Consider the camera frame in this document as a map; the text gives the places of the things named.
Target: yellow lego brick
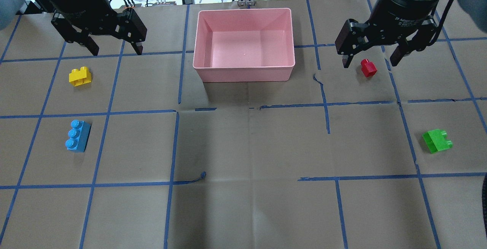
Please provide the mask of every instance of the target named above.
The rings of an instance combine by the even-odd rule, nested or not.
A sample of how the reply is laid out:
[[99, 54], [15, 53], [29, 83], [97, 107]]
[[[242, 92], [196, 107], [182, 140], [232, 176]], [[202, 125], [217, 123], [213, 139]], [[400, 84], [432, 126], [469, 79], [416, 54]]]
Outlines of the yellow lego brick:
[[73, 86], [82, 85], [91, 82], [91, 73], [88, 67], [81, 67], [80, 70], [73, 69], [69, 74], [69, 82]]

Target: blue lego brick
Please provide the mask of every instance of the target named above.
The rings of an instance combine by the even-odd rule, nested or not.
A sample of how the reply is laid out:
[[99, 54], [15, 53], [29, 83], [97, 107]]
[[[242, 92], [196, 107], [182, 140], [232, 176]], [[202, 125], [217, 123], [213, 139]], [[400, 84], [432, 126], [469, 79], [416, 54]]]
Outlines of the blue lego brick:
[[73, 129], [68, 132], [69, 140], [65, 143], [66, 147], [72, 152], [84, 152], [91, 125], [84, 121], [73, 120], [71, 127]]

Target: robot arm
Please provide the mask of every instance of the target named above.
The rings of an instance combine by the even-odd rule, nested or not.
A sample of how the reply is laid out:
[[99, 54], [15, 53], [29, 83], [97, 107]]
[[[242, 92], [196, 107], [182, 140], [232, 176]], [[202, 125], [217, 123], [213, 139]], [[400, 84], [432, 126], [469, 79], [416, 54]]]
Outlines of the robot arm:
[[[365, 23], [346, 20], [335, 41], [343, 67], [348, 68], [355, 54], [372, 46], [398, 44], [391, 56], [391, 64], [396, 66], [405, 55], [432, 45], [440, 29], [433, 19], [438, 1], [377, 0]], [[411, 40], [406, 39], [414, 33]]]
[[97, 55], [99, 46], [90, 34], [111, 35], [131, 43], [136, 53], [142, 54], [141, 42], [146, 39], [147, 28], [134, 9], [117, 13], [108, 0], [49, 1], [56, 8], [51, 23], [66, 42], [77, 42]]

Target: green lego brick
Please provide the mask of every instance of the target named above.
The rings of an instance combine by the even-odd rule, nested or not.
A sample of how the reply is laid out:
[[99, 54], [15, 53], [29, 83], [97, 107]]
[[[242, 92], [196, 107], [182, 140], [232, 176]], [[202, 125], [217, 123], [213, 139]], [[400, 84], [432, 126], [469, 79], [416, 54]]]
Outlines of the green lego brick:
[[423, 139], [430, 149], [431, 154], [438, 151], [448, 150], [454, 145], [452, 141], [447, 140], [447, 132], [441, 129], [435, 129], [424, 133]]

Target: pink bin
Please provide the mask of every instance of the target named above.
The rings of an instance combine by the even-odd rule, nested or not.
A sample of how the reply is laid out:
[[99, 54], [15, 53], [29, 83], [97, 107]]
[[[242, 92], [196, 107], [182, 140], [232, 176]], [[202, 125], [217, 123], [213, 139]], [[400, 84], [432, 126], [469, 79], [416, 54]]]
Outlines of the pink bin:
[[200, 11], [193, 67], [203, 82], [287, 81], [294, 64], [289, 8]]

